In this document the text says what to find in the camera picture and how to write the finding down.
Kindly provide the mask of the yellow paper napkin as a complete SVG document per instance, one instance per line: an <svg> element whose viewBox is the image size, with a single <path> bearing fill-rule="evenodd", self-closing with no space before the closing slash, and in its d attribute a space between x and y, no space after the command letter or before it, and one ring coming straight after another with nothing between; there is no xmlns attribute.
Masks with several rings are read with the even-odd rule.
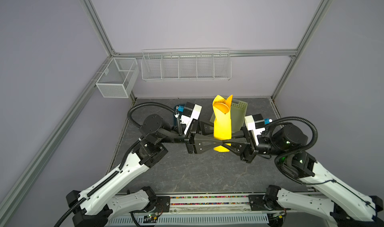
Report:
<svg viewBox="0 0 384 227"><path fill-rule="evenodd" d="M232 96L233 95L229 96L226 100L226 105L228 107L231 107ZM214 129L217 131L214 132L214 138L218 140L230 140L232 138L231 112L229 111L227 114L223 114L222 112L217 111L214 107L213 111L216 115L215 124L218 125L216 129Z"/></svg>

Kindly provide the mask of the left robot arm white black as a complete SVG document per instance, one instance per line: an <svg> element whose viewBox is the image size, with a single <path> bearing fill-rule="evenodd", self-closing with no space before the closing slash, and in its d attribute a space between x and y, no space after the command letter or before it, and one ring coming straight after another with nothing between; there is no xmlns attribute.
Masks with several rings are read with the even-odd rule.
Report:
<svg viewBox="0 0 384 227"><path fill-rule="evenodd" d="M176 125L170 126L158 114L149 115L142 124L133 113L144 107L158 107L175 117ZM69 210L55 223L62 225L70 214L76 227L104 227L110 219L135 211L150 212L156 208L158 197L151 187L117 197L117 193L131 181L157 164L167 153L165 143L185 143L190 154L200 154L222 146L224 138L217 135L216 127L205 133L199 120L202 107L186 103L184 109L171 108L157 102L145 102L132 107L127 114L131 124L141 136L125 152L121 162L101 180L83 191L72 191L67 196Z"/></svg>

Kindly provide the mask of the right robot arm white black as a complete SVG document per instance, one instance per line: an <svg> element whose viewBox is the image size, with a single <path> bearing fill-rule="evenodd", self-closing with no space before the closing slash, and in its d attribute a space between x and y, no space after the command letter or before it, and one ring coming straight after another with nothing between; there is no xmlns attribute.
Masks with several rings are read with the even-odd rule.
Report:
<svg viewBox="0 0 384 227"><path fill-rule="evenodd" d="M383 200L353 189L310 155L309 149L317 140L318 130L307 119L285 117L266 122L247 116L240 136L221 140L220 145L238 154L244 162L251 162L257 155L273 158L276 168L286 178L322 193L321 198L315 198L270 185L258 202L266 210L302 211L338 227L383 226L379 218L384 209Z"/></svg>

